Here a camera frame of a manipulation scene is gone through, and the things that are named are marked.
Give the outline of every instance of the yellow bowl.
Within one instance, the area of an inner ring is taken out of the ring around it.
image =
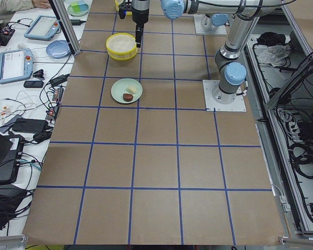
[[[110,57],[119,61],[133,58],[138,51],[135,37],[127,33],[109,36],[105,45]]]
[[[116,10],[117,11],[119,11],[119,8],[118,8],[118,6],[119,6],[119,3],[122,3],[122,2],[124,2],[125,0],[115,0],[115,6],[116,6]],[[126,15],[127,16],[131,16],[132,15],[132,12],[131,11],[128,11],[127,13],[126,13]]]

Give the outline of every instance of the sleeve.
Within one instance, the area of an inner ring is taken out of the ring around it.
[[[18,11],[33,8],[31,0],[0,0],[5,11]]]

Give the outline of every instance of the person's arm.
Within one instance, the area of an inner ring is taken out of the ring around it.
[[[0,4],[5,11],[18,11],[38,8],[50,8],[48,0],[0,0]]]

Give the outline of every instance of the person's hand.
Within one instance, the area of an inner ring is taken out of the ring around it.
[[[35,8],[51,9],[49,0],[31,0]]]

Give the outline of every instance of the white mounting plate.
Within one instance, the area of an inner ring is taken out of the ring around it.
[[[246,112],[244,97],[237,95],[231,104],[218,103],[212,96],[212,91],[219,84],[219,80],[203,80],[205,106],[207,111]]]
[[[215,27],[211,30],[206,30],[202,27],[201,22],[204,18],[205,14],[195,14],[194,21],[195,21],[195,29],[197,35],[215,35],[215,36],[227,36],[225,25]]]

